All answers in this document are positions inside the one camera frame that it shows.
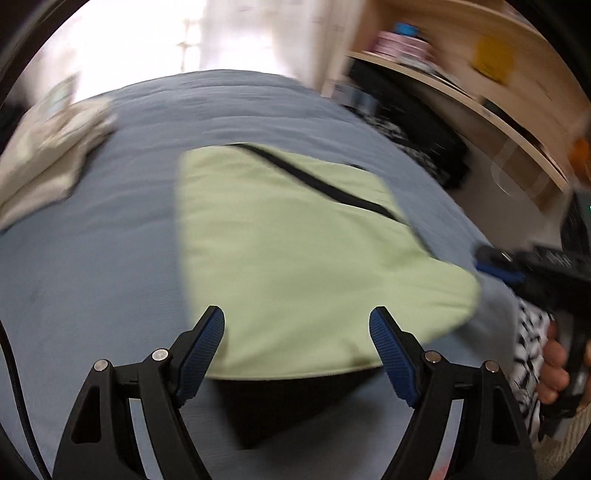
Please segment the right hand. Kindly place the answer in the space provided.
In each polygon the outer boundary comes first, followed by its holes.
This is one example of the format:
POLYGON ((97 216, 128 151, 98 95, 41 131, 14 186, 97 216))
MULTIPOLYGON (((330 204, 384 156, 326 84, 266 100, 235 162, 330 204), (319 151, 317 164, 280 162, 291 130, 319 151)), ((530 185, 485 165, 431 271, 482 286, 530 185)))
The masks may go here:
POLYGON ((558 333, 557 322, 552 321, 542 349, 543 365, 536 388, 539 401, 546 405, 554 403, 570 381, 570 376, 564 369, 567 352, 558 341, 558 333))

